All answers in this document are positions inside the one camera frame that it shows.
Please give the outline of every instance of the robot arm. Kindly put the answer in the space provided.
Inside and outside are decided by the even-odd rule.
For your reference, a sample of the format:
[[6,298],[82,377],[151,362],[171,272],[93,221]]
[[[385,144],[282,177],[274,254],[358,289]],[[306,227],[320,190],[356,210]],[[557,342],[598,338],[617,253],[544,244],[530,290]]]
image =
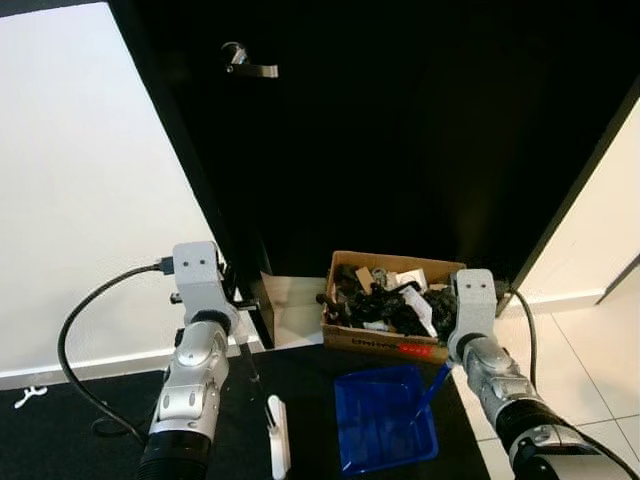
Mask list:
[[517,480],[637,478],[554,414],[498,345],[491,272],[461,270],[452,280],[457,320],[447,339],[449,356],[463,366]]
[[173,263],[185,329],[158,398],[139,480],[205,478],[229,372],[227,337],[240,318],[222,288],[212,242],[177,245]]

